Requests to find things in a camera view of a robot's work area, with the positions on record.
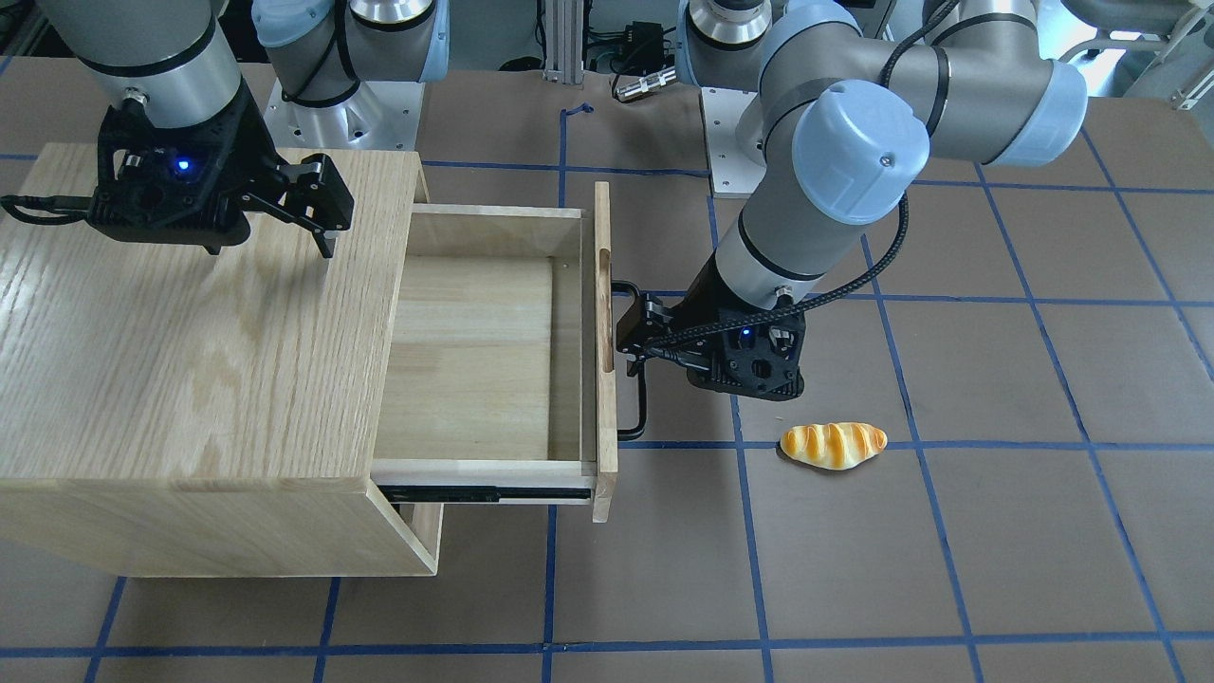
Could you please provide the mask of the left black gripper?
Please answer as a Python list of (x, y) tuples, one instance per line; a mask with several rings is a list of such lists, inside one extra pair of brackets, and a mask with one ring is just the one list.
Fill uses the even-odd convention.
[[(759, 312), (724, 284), (715, 258), (709, 258), (686, 297), (673, 308), (649, 294), (632, 291), (632, 303), (615, 324), (615, 351), (637, 359), (673, 360), (673, 352), (654, 338)], [(802, 342), (805, 315), (795, 314), (693, 338), (677, 346), (677, 353), (690, 364), (687, 380), (697, 388), (758, 399), (794, 399), (805, 389), (800, 372)]]

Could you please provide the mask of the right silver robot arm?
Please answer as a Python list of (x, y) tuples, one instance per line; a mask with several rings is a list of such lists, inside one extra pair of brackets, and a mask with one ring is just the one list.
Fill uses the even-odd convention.
[(447, 1), (255, 1), (294, 133), (279, 155), (209, 1), (42, 1), (110, 102), (87, 197), (5, 195), (13, 220), (86, 222), (103, 237), (216, 255), (248, 241), (248, 214), (297, 224), (331, 258), (354, 199), (329, 150), (388, 138), (371, 82), (436, 82), (450, 66)]

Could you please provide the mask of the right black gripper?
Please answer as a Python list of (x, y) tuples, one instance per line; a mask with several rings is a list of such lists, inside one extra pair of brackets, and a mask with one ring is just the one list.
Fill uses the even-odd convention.
[(117, 241), (216, 254), (250, 237), (244, 212), (300, 226), (322, 258), (334, 258), (354, 199), (331, 156), (291, 164), (278, 155), (251, 95), (186, 129), (155, 129), (135, 99), (104, 112), (91, 228)]

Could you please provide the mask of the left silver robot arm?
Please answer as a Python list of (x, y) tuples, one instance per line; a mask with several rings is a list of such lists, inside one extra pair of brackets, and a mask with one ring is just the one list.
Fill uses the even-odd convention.
[(676, 74), (755, 93), (764, 178), (677, 304), (637, 295), (615, 328), (628, 372), (800, 397), (805, 314), (896, 258), (908, 186), (931, 156), (1040, 167), (1087, 116), (1076, 66), (1040, 57), (1031, 1), (929, 1), (902, 42), (863, 34), (836, 1), (685, 1)]

